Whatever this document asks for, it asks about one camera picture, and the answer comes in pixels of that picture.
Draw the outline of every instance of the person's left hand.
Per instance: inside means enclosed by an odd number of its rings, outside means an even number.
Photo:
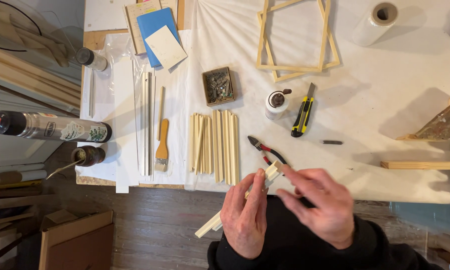
[[[265,171],[247,175],[240,183],[230,187],[225,195],[220,219],[228,244],[246,259],[258,257],[263,249],[267,229],[267,190],[262,191]],[[253,184],[245,200],[245,193]]]

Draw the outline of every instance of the hand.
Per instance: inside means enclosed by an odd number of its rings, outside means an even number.
[[[252,190],[245,200],[245,193],[252,184]],[[220,212],[228,244],[236,253],[249,260],[260,255],[265,240],[268,189],[262,191],[264,184],[263,169],[247,175],[240,183],[230,187]]]
[[[283,204],[302,224],[336,249],[352,245],[354,232],[353,198],[348,189],[336,183],[324,169],[294,171],[282,166],[285,176],[295,186],[293,195],[277,190]],[[297,198],[305,196],[316,208],[306,208]]]

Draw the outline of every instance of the pliers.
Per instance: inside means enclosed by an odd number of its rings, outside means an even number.
[[[285,159],[279,154],[277,153],[277,151],[264,146],[262,143],[260,143],[256,138],[253,138],[252,136],[248,136],[248,140],[250,141],[250,143],[255,146],[257,148],[258,151],[261,152],[261,155],[263,156],[263,159],[265,160],[265,162],[270,166],[271,162],[268,159],[267,155],[265,155],[264,151],[268,151],[270,153],[272,153],[273,155],[275,155],[283,164],[287,164]]]

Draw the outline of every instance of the yellow utility knife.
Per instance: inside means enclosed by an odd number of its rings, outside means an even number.
[[[315,85],[312,83],[310,84],[310,88],[308,89],[308,94],[303,98],[302,105],[300,106],[300,110],[298,111],[298,117],[293,124],[292,137],[298,138],[303,135],[306,130],[308,120],[310,119],[310,111],[312,109],[314,92]]]

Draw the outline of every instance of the blue notebook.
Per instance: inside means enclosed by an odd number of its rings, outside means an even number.
[[[180,43],[179,34],[177,28],[175,27],[175,22],[172,16],[172,10],[170,8],[160,9],[154,12],[150,12],[137,17],[138,27],[140,28],[140,33],[144,39],[145,50],[147,51],[148,60],[152,67],[161,65],[160,61],[155,56],[154,52],[150,49],[145,39],[151,34],[155,33],[158,29],[167,26],[170,32],[174,35],[177,41]]]

